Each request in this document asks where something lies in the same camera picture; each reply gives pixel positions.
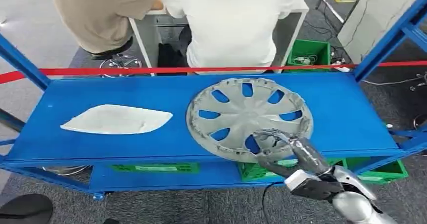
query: man's arm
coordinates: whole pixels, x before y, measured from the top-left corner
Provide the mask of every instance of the man's arm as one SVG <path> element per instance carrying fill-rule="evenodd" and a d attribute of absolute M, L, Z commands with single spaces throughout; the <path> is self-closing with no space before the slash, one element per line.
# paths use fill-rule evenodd
<path fill-rule="evenodd" d="M 150 10 L 161 9 L 161 0 L 116 0 L 115 11 L 118 15 L 141 20 Z"/>

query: green plastic crate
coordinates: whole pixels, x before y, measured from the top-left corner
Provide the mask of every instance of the green plastic crate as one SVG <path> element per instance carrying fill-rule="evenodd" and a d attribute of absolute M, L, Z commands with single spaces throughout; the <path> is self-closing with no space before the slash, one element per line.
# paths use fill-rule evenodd
<path fill-rule="evenodd" d="M 317 61 L 314 62 L 314 65 L 331 65 L 330 43 L 303 39 L 295 40 L 294 46 L 288 56 L 287 65 L 304 66 L 305 64 L 297 63 L 294 59 L 301 56 L 308 57 L 310 55 L 317 56 Z M 287 71 L 330 71 L 330 69 L 294 69 Z"/>
<path fill-rule="evenodd" d="M 348 167 L 351 168 L 366 160 L 369 160 L 369 158 L 347 158 L 346 162 Z M 408 172 L 402 161 L 398 160 L 374 170 L 364 172 L 359 175 L 359 178 L 365 183 L 385 184 L 408 176 Z"/>
<path fill-rule="evenodd" d="M 138 164 L 138 165 L 112 165 L 117 171 L 131 172 L 167 172 L 167 173 L 198 173 L 198 163 L 166 163 L 166 164 Z"/>
<path fill-rule="evenodd" d="M 345 161 L 343 160 L 344 159 L 339 158 L 329 158 L 328 163 L 330 165 L 335 165 L 340 162 L 339 165 L 344 165 Z M 277 163 L 279 165 L 290 168 L 297 165 L 298 160 L 281 160 Z M 264 177 L 277 176 L 275 173 L 268 171 L 266 168 L 261 167 L 257 163 L 237 163 L 237 168 L 239 168 L 239 173 L 242 181 L 251 181 Z"/>

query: robotic hand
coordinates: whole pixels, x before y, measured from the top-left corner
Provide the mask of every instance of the robotic hand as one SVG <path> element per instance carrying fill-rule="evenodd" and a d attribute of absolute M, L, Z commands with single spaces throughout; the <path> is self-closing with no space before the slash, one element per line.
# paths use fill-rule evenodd
<path fill-rule="evenodd" d="M 291 194 L 315 200 L 327 200 L 348 221 L 359 224 L 397 224 L 383 213 L 372 201 L 375 194 L 351 171 L 341 166 L 330 166 L 325 158 L 313 148 L 308 139 L 292 137 L 280 130 L 260 130 L 255 139 L 273 137 L 275 142 L 287 143 L 304 170 L 290 176 L 286 167 L 275 163 L 269 152 L 257 154 L 260 166 L 286 177 L 285 184 Z"/>

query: blue metal shelf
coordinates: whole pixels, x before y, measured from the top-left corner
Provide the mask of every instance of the blue metal shelf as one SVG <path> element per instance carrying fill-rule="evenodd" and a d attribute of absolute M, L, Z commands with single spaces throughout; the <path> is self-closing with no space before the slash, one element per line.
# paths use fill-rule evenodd
<path fill-rule="evenodd" d="M 185 114 L 199 91 L 230 77 L 268 78 L 300 94 L 315 122 L 312 141 L 327 156 L 400 152 L 351 74 L 309 72 L 52 81 L 4 162 L 29 167 L 224 161 L 194 141 Z M 338 103 L 345 107 L 337 108 Z M 168 111 L 174 116 L 163 127 L 144 134 L 89 134 L 59 128 L 101 104 Z"/>
<path fill-rule="evenodd" d="M 234 162 L 201 163 L 199 173 L 142 173 L 115 171 L 109 166 L 96 166 L 90 188 L 94 191 L 179 190 L 265 186 L 283 181 L 283 177 L 267 177 L 243 182 Z"/>
<path fill-rule="evenodd" d="M 413 24 L 408 24 L 402 31 L 421 49 L 427 52 L 427 35 Z"/>
<path fill-rule="evenodd" d="M 29 121 L 0 168 L 90 193 L 104 191 L 225 188 L 262 186 L 281 177 L 242 182 L 235 163 L 208 153 L 191 137 L 185 112 L 202 89 L 230 78 L 268 78 L 300 94 L 314 118 L 313 144 L 327 157 L 371 157 L 352 168 L 357 174 L 427 149 L 427 127 L 390 131 L 409 140 L 397 145 L 358 86 L 406 37 L 427 49 L 418 29 L 427 15 L 427 0 L 416 0 L 352 73 L 306 72 L 262 75 L 129 77 L 50 80 L 0 35 L 0 56 L 45 90 Z M 119 104 L 172 112 L 160 129 L 136 135 L 97 135 L 59 128 L 90 107 Z M 13 117 L 4 119 L 19 126 Z M 201 162 L 198 174 L 128 173 L 110 164 Z M 38 166 L 95 165 L 89 184 L 77 182 Z"/>

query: man's back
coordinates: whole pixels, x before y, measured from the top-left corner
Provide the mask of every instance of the man's back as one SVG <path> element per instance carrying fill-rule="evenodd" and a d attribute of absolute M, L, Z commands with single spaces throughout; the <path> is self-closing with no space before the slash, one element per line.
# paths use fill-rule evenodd
<path fill-rule="evenodd" d="M 176 18 L 187 16 L 190 67 L 269 66 L 276 48 L 272 32 L 292 0 L 168 0 Z"/>
<path fill-rule="evenodd" d="M 131 37 L 127 17 L 142 19 L 154 0 L 54 0 L 62 20 L 80 46 L 100 53 L 123 46 Z"/>

